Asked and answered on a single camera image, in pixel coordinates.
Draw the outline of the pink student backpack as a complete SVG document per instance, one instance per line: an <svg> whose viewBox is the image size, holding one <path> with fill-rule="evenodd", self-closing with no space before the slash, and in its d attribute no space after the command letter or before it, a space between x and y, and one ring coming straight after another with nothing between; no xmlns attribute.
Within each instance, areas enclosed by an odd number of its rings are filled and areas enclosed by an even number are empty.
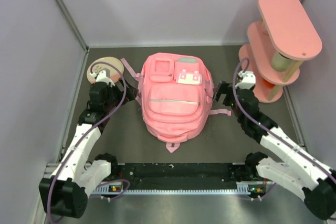
<svg viewBox="0 0 336 224"><path fill-rule="evenodd" d="M213 79L198 57L159 52L148 56L139 73L121 62L138 82L136 100L147 130L171 153L198 136L210 115L231 115L212 109Z"/></svg>

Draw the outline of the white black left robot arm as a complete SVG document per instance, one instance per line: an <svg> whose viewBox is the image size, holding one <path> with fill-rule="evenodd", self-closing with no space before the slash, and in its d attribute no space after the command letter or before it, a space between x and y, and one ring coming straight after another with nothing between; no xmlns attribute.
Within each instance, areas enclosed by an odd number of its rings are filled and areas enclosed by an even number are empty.
<svg viewBox="0 0 336 224"><path fill-rule="evenodd" d="M100 154L89 168L85 168L88 156L112 114L135 99L137 89L124 77L120 82L122 89L107 81L91 85L89 100L79 116L64 157L51 176L40 181L40 197L49 223L58 223L54 216L81 218L88 199L98 187L120 183L122 194L129 189L130 182L118 177L118 163L113 155Z"/></svg>

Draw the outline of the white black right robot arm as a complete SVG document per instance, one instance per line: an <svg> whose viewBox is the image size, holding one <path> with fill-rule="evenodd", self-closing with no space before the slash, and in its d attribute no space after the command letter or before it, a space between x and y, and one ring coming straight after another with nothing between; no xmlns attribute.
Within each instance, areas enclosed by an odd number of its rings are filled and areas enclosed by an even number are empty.
<svg viewBox="0 0 336 224"><path fill-rule="evenodd" d="M214 93L215 101L225 95L223 105L232 109L247 136L281 159L278 163L261 152L249 154L245 160L246 176L272 180L300 198L317 218L334 219L335 170L307 153L262 113L252 88L241 89L223 81Z"/></svg>

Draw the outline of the cream and pink plate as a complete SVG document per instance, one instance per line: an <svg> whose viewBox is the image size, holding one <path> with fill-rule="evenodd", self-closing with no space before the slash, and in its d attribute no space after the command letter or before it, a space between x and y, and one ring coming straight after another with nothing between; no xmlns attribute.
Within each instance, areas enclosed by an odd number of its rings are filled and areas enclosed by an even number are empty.
<svg viewBox="0 0 336 224"><path fill-rule="evenodd" d="M103 57L95 60L93 63L90 64L86 74L87 80L91 84L94 84L95 79L91 77L90 74L92 72L98 73L103 69L109 70L110 78L114 83L118 82L124 73L124 65L121 60L115 57Z"/></svg>

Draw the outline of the orange bowl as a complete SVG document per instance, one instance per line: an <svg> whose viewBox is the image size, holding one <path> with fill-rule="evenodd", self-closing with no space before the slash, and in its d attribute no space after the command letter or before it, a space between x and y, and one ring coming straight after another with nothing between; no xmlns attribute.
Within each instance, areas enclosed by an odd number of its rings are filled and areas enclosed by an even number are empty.
<svg viewBox="0 0 336 224"><path fill-rule="evenodd" d="M272 89L275 85L269 81L267 81L266 79L262 78L262 81L264 83L264 85L270 89Z"/></svg>

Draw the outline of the pale green cup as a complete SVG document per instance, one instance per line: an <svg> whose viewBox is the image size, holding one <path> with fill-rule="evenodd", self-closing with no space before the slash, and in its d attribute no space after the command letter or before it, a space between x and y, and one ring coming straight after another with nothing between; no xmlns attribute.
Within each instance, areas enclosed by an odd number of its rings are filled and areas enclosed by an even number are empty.
<svg viewBox="0 0 336 224"><path fill-rule="evenodd" d="M290 65L292 64L292 60L283 56L279 52L275 52L271 59L271 66L276 71L286 71Z"/></svg>

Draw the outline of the pink three-tier wooden shelf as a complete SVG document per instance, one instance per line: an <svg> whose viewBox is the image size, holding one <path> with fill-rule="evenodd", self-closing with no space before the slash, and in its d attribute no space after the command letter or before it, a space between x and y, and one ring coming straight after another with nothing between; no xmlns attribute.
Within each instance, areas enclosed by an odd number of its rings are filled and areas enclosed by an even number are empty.
<svg viewBox="0 0 336 224"><path fill-rule="evenodd" d="M322 50L322 41L299 0L258 0L261 20L247 29L248 43L239 50L239 59L248 58L243 67L256 77L254 94L262 103L273 103L284 87L294 83L303 62L315 58ZM275 52L292 60L283 72L271 66ZM273 83L270 89L262 78Z"/></svg>

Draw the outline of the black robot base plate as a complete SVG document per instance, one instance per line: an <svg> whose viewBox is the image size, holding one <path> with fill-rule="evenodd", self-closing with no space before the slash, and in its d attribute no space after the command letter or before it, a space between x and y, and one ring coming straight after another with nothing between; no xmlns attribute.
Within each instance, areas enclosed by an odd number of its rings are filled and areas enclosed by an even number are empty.
<svg viewBox="0 0 336 224"><path fill-rule="evenodd" d="M130 190L236 189L243 183L261 191L272 184L240 163L114 164L111 175L104 181L115 179L128 180Z"/></svg>

